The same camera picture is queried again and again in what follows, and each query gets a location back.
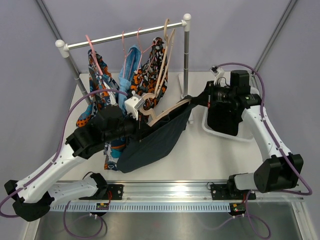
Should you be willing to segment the beige hanger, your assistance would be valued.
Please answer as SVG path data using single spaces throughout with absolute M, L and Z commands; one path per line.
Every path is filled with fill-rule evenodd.
M 170 113 L 173 113 L 174 110 L 178 110 L 181 107 L 186 107 L 191 103 L 191 96 L 187 95 L 185 97 L 180 98 L 177 102 L 173 103 L 171 106 L 169 105 L 160 105 L 160 108 L 157 106 L 154 108 L 146 109 L 144 104 L 147 101 L 155 100 L 156 95 L 154 93 L 143 93 L 142 94 L 142 106 L 140 106 L 137 110 L 137 121 L 146 121 L 147 125 L 152 127 L 157 122 L 159 122 L 163 117 L 167 116 Z
M 164 40 L 165 40 L 165 48 L 164 48 L 164 54 L 162 58 L 162 63 L 159 71 L 159 75 L 156 81 L 156 86 L 154 89 L 154 96 L 157 97 L 160 94 L 160 90 L 162 88 L 162 85 L 165 81 L 168 67 L 171 60 L 172 50 L 174 46 L 174 39 L 175 39 L 175 29 L 173 29 L 170 34 L 167 33 L 168 25 L 170 23 L 170 19 L 167 18 L 164 23 Z

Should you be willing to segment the dark navy shorts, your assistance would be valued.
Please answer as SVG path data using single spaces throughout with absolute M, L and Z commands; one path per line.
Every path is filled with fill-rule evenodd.
M 186 129 L 191 111 L 197 105 L 206 106 L 200 96 L 185 97 L 188 102 L 172 110 L 153 126 L 142 125 L 140 135 L 129 138 L 128 144 L 117 160 L 117 169 L 130 173 L 166 157 Z

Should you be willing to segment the orange black camouflage shorts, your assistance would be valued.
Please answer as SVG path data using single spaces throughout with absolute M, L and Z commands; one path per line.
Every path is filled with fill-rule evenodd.
M 137 95 L 142 96 L 147 93 L 155 93 L 157 80 L 160 74 L 165 53 L 164 42 L 161 37 L 153 39 L 153 46 L 147 62 L 134 72 L 131 81 L 130 92 L 134 91 Z M 163 83 L 159 86 L 159 95 L 156 98 L 145 100 L 143 108 L 145 110 L 153 109 L 164 96 L 167 90 L 168 73 L 164 77 Z

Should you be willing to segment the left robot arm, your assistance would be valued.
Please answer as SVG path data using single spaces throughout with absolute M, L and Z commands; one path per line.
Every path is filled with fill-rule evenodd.
M 60 140 L 56 153 L 33 173 L 21 180 L 9 180 L 4 187 L 14 200 L 14 217 L 28 222 L 43 217 L 60 203 L 88 198 L 100 200 L 107 195 L 108 183 L 100 173 L 83 180 L 56 186 L 56 182 L 77 165 L 102 151 L 106 142 L 131 137 L 138 130 L 139 115 L 123 116 L 117 106 L 108 106 Z

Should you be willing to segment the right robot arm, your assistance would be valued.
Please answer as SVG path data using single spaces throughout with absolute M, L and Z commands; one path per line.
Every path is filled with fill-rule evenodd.
M 248 133 L 256 141 L 262 164 L 251 173 L 229 176 L 225 190 L 229 197 L 239 198 L 248 190 L 260 193 L 293 189 L 303 167 L 300 154 L 293 154 L 272 126 L 257 91 L 251 90 L 250 74 L 232 70 L 229 78 L 223 69 L 213 67 L 214 80 L 206 84 L 207 108 L 202 128 L 211 135 L 247 142 Z

